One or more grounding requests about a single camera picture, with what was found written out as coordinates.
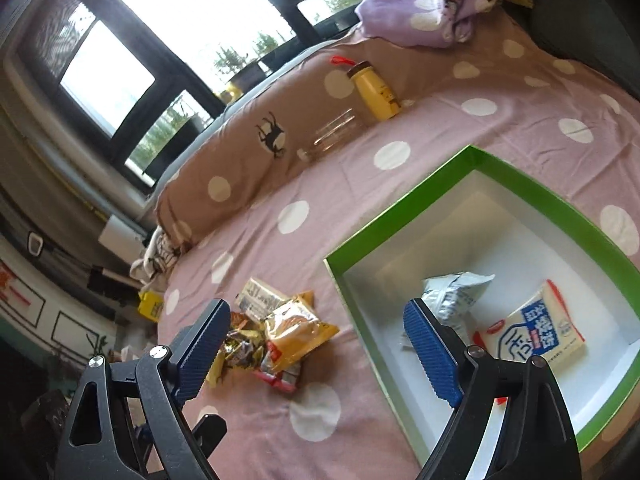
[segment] bottle cap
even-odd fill
[[[349,71],[347,72],[347,77],[351,79],[358,72],[360,72],[361,70],[364,70],[365,68],[369,68],[370,66],[371,66],[371,63],[369,61],[362,61],[358,63],[356,66],[354,66],[353,68],[349,69]]]

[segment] blue gripper pad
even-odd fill
[[[446,400],[452,408],[457,408],[462,402],[463,393],[458,383],[456,362],[414,301],[406,304],[402,319],[404,331],[411,340],[436,395]]]
[[[210,313],[209,319],[203,322],[199,319],[187,332],[178,345],[178,352],[183,351],[184,342],[189,343],[193,337],[193,343],[186,349],[183,356],[179,357],[177,364],[177,381],[172,396],[179,406],[183,406],[187,400],[194,399],[202,383],[204,382],[213,359],[216,358],[218,349],[225,340],[226,333],[231,325],[231,311],[226,301],[219,301],[218,305]]]

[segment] pink bedsheet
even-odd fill
[[[356,40],[354,32],[342,41]],[[420,93],[399,95],[414,102],[401,115],[236,215],[175,268],[161,342],[210,299],[233,303],[251,276],[286,293],[313,289],[319,315],[340,327],[306,359],[293,399],[232,372],[187,402],[191,425],[207,412],[227,421],[210,457],[220,478],[415,478],[418,463],[322,259],[463,146],[549,186],[640,266],[638,102],[578,62],[539,50],[501,10],[479,19],[469,44],[434,52],[424,78]]]

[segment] window frame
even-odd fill
[[[47,98],[56,105],[56,109],[62,119],[69,123],[75,132],[81,133],[79,136],[81,140],[121,173],[130,184],[144,193],[151,193],[155,186],[148,186],[125,165],[125,162],[172,101],[181,92],[187,91],[199,102],[213,120],[224,113],[226,105],[122,0],[79,0],[95,15],[94,22],[76,44],[73,54],[67,61],[59,78],[53,78],[50,73],[39,70],[39,62],[30,56],[28,41],[33,37],[33,31],[37,30],[40,24],[39,18],[46,15],[47,3],[52,1],[43,0],[43,3],[36,10],[31,23],[28,25],[27,33],[18,44],[18,57]],[[298,4],[305,0],[269,1],[296,34],[292,40],[289,40],[300,42],[300,48],[296,48],[293,45],[293,49],[291,49],[296,55],[298,51],[301,52],[308,47],[329,39],[321,35],[318,24],[312,25],[298,9]],[[154,77],[153,83],[133,105],[111,137],[60,84],[66,69],[98,21],[103,22],[123,46]]]
[[[76,44],[61,75],[53,78],[51,74],[39,69],[39,63],[33,59],[28,47],[29,40],[33,37],[33,28],[39,26],[39,18],[46,15],[49,7],[47,4],[53,1],[55,0],[44,0],[41,4],[25,37],[18,44],[18,57],[47,98],[56,105],[63,119],[76,132],[82,132],[81,139],[118,170],[130,184],[144,193],[150,193],[153,188],[127,168],[125,161],[158,117],[183,91],[196,99],[212,118],[222,114],[226,105],[121,0],[79,0],[94,14],[95,20]],[[98,21],[104,23],[154,78],[111,137],[60,84],[66,69]]]

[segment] purple cloth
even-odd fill
[[[473,34],[472,16],[487,0],[363,0],[356,8],[362,31],[400,46],[445,48]]]

